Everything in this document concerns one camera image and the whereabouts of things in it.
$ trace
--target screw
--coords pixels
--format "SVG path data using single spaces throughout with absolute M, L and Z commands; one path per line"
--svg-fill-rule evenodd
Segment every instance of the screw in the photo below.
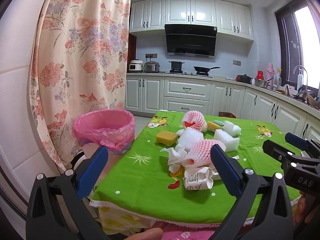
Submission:
M 248 174 L 248 175 L 254 174 L 254 171 L 253 171 L 252 169 L 250 169 L 250 168 L 245 169 L 244 172 L 245 172 L 246 174 Z
M 66 170 L 64 174 L 67 176 L 71 176 L 73 174 L 73 169 Z
M 279 172 L 276 172 L 276 178 L 277 178 L 277 179 L 282 179 L 282 174 L 279 173 Z
M 42 173 L 37 175 L 37 179 L 39 179 L 39 180 L 43 179 L 43 177 L 44 177 L 44 175 Z

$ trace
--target kitchen table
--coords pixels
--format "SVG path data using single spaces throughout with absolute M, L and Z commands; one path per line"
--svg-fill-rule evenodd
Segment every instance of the kitchen table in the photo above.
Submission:
M 178 178 L 171 178 L 167 165 L 168 153 L 160 152 L 166 146 L 156 142 L 156 134 L 161 130 L 176 132 L 182 129 L 183 115 L 184 113 L 179 112 L 157 112 L 133 142 L 132 148 L 99 184 L 91 205 L 105 207 L 105 211 L 109 208 L 119 210 L 132 215 L 132 220 L 139 217 L 194 228 L 219 225 L 236 198 L 229 195 L 221 180 L 214 181 L 209 190 L 185 190 L 183 174 Z M 300 150 L 286 143 L 284 134 L 271 123 L 209 115 L 204 117 L 206 121 L 229 120 L 242 128 L 238 149 L 227 155 L 238 155 L 238 162 L 243 168 L 252 168 L 259 175 L 283 173 L 281 164 L 263 153 L 262 144 L 267 139 L 300 155 Z M 204 138 L 210 139 L 213 135 L 212 131 L 204 132 Z M 300 196 L 299 191 L 287 188 L 293 204 Z M 252 222 L 260 199 L 261 195 L 258 195 L 248 214 L 247 224 Z

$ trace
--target range hood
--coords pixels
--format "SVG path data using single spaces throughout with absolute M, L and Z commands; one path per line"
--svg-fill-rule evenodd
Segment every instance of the range hood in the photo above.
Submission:
M 169 55 L 213 58 L 217 27 L 166 24 L 164 29 Z

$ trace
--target pink thermos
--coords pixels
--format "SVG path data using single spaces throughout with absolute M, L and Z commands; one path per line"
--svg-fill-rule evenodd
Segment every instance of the pink thermos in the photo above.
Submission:
M 275 71 L 273 70 L 273 65 L 271 63 L 268 64 L 267 68 L 267 80 L 273 78 Z M 273 79 L 269 81 L 269 87 L 273 87 Z

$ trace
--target window frame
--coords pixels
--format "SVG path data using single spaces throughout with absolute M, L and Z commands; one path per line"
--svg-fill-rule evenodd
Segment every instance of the window frame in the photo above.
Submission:
M 288 3 L 286 6 L 282 7 L 276 12 L 276 20 L 278 24 L 279 29 L 279 36 L 280 36 L 280 49 L 281 49 L 281 79 L 282 79 L 282 86 L 285 84 L 289 84 L 291 86 L 296 87 L 296 82 L 289 81 L 289 55 L 287 53 L 287 41 L 286 41 L 286 34 L 284 33 L 283 23 L 282 19 L 288 15 L 292 15 L 293 24 L 296 29 L 296 35 L 297 35 L 297 45 L 299 48 L 299 65 L 303 65 L 303 53 L 301 49 L 301 37 L 300 37 L 300 31 L 299 26 L 297 24 L 297 19 L 295 17 L 295 11 L 302 9 L 308 5 L 306 0 L 293 0 L 290 3 Z M 309 87 L 308 89 L 313 90 L 316 94 L 318 94 L 319 89 Z

